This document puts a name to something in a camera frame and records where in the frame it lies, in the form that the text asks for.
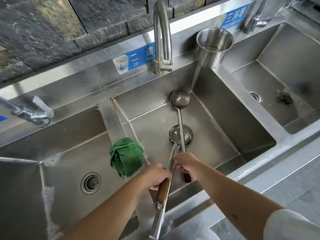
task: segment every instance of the blue sticker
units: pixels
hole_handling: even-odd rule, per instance
[[[134,51],[128,52],[125,55],[128,57],[128,71],[143,66],[153,61],[155,53],[155,44],[147,44]]]
[[[250,4],[239,7],[231,12],[227,12],[221,28],[228,29],[239,24],[244,19],[249,6]]]
[[[0,115],[0,122],[6,120],[7,118]]]

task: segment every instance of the gooseneck faucet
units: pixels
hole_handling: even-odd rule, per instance
[[[262,0],[262,3],[260,4],[257,12],[255,13],[255,15],[253,15],[248,23],[248,25],[246,26],[246,28],[244,29],[244,33],[249,35],[254,31],[255,27],[259,27],[259,28],[263,28],[266,26],[266,24],[270,21],[267,18],[263,18],[261,19],[261,14],[262,11],[264,9],[264,7],[266,6],[268,0]]]
[[[169,25],[169,19],[167,10],[162,0],[157,1],[154,4],[153,12],[153,26],[154,26],[154,73],[161,75],[164,71],[172,71],[172,44],[171,44],[171,31]],[[163,45],[163,57],[165,60],[170,60],[170,63],[164,63],[161,57],[161,34],[162,33],[162,45]]]
[[[38,96],[34,96],[32,102],[39,108],[38,110],[29,109],[23,104],[15,105],[0,96],[0,104],[10,109],[13,115],[40,127],[49,125],[50,119],[54,116],[54,111]]]

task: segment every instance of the sink basin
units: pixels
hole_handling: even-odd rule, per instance
[[[109,198],[125,184],[111,147],[96,106],[2,146],[1,156],[47,163],[0,162],[0,238],[55,239]],[[138,226],[134,213],[122,238]]]
[[[194,79],[196,70],[199,75]],[[127,136],[143,146],[150,163],[169,161],[173,145],[168,131],[178,124],[169,99],[177,88],[190,94],[182,120],[193,130],[194,140],[186,149],[202,162],[227,175],[276,144],[212,70],[191,63],[112,99]],[[197,181],[187,184],[176,172],[166,210],[201,190]]]
[[[234,44],[224,67],[294,134],[320,118],[320,45],[282,23]]]

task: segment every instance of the drain strainer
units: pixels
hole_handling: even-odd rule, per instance
[[[81,181],[81,190],[86,195],[92,195],[98,191],[101,185],[101,177],[98,173],[86,174]]]
[[[249,93],[250,93],[251,96],[253,96],[253,98],[254,98],[255,100],[257,100],[260,104],[262,103],[262,98],[261,98],[258,94],[254,93],[254,92],[249,92]]]

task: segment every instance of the green rag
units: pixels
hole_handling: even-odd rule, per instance
[[[118,140],[110,150],[111,167],[118,171],[119,177],[130,177],[142,166],[143,149],[130,138]]]

